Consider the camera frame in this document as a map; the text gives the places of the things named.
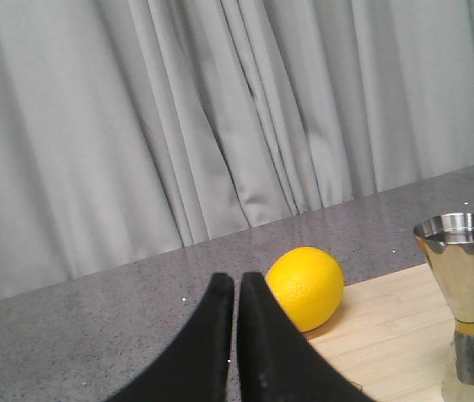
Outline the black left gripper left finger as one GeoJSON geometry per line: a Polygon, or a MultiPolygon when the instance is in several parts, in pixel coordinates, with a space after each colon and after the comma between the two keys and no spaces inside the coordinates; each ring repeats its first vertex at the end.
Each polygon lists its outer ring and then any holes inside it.
{"type": "Polygon", "coordinates": [[[165,350],[110,401],[225,401],[234,281],[211,276],[192,316],[165,350]]]}

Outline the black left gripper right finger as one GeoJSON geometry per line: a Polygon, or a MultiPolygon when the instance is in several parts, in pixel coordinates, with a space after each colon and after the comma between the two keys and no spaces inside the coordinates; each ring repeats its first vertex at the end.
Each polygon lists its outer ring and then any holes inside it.
{"type": "Polygon", "coordinates": [[[242,276],[237,361],[243,401],[370,401],[305,339],[263,275],[242,276]]]}

